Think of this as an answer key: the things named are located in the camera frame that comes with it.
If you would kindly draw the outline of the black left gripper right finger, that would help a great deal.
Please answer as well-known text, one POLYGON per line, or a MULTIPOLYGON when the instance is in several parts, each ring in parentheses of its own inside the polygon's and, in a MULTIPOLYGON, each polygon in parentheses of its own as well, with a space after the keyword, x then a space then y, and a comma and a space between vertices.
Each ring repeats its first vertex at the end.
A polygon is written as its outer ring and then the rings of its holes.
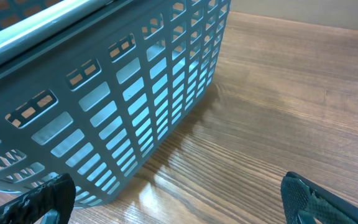
POLYGON ((280 186, 286 222, 357 223, 358 207, 296 172, 287 172, 280 186))

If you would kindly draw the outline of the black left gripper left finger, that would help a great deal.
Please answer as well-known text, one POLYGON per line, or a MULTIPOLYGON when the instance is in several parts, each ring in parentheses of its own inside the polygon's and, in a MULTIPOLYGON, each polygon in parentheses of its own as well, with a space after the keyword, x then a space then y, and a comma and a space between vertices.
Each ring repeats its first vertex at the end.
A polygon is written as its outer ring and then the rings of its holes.
POLYGON ((74 209, 76 189, 69 174, 54 177, 0 206, 0 224, 67 224, 74 209))

